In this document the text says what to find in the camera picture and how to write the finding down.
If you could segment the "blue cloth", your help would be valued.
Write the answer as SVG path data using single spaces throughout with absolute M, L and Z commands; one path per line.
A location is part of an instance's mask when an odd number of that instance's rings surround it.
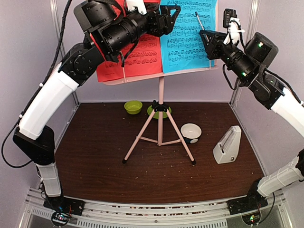
M 200 30 L 216 30 L 216 0 L 162 0 L 161 5 L 178 5 L 181 11 L 172 32 L 160 38 L 162 70 L 171 73 L 199 68 L 211 69 Z

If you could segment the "red sheet music mat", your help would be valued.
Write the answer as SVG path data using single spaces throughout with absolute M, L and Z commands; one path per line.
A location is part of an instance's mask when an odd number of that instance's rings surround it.
M 143 35 L 125 60 L 122 63 L 106 61 L 97 68 L 98 82 L 114 81 L 133 76 L 153 75 L 162 72 L 162 56 L 160 39 L 152 35 Z

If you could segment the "pink music stand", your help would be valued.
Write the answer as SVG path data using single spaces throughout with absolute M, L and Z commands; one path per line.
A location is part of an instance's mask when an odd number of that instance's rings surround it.
M 148 127 L 149 123 L 151 122 L 153 116 L 155 115 L 155 113 L 158 112 L 159 113 L 159 117 L 158 117 L 158 138 L 157 140 L 154 139 L 150 139 L 147 137 L 143 137 L 143 133 L 145 132 L 146 128 Z M 176 134 L 178 135 L 178 139 L 177 140 L 173 140 L 173 141 L 168 141 L 168 142 L 163 142 L 163 112 L 165 112 L 168 116 L 168 119 L 170 120 Z M 146 120 L 146 122 L 144 123 L 142 129 L 140 130 L 140 132 L 138 133 L 138 135 L 136 136 L 133 144 L 131 145 L 129 151 L 127 152 L 127 154 L 125 155 L 125 157 L 123 158 L 122 163 L 126 164 L 127 160 L 129 159 L 131 153 L 133 152 L 133 150 L 135 149 L 137 143 L 140 140 L 145 140 L 151 143 L 156 143 L 158 146 L 165 146 L 165 145 L 170 145 L 170 144 L 175 144 L 175 143 L 182 143 L 183 147 L 186 150 L 186 153 L 191 161 L 192 166 L 196 165 L 196 160 L 193 157 L 192 153 L 190 152 L 180 130 L 178 129 L 170 111 L 169 111 L 169 106 L 164 103 L 164 76 L 159 76 L 159 101 L 153 101 L 152 103 L 152 112 L 150 113 L 148 119 Z

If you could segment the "grey metronome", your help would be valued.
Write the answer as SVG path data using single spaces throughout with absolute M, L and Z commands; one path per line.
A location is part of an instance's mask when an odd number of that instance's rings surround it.
M 213 149 L 217 164 L 234 162 L 238 156 L 242 130 L 238 125 L 231 126 Z

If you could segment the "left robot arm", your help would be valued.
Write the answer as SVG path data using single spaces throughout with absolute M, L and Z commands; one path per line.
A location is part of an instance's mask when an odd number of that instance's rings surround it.
M 68 207 L 55 162 L 54 132 L 47 122 L 71 93 L 82 86 L 103 62 L 125 64 L 126 46 L 134 49 L 145 34 L 161 37 L 172 32 L 178 5 L 129 0 L 86 0 L 74 8 L 84 40 L 61 62 L 54 62 L 45 81 L 20 117 L 14 143 L 35 163 L 49 202 L 58 211 Z

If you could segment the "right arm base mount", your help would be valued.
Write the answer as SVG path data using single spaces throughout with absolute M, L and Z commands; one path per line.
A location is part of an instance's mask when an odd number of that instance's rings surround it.
M 230 215 L 240 214 L 246 225 L 257 225 L 262 220 L 261 209 L 266 207 L 268 202 L 265 198 L 242 197 L 227 201 Z

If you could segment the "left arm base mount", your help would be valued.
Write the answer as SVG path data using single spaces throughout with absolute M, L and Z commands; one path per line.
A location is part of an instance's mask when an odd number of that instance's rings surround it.
M 54 200 L 45 199 L 43 206 L 54 210 L 51 215 L 51 222 L 53 225 L 60 227 L 67 225 L 72 216 L 81 216 L 85 202 L 83 200 L 64 197 L 60 205 Z

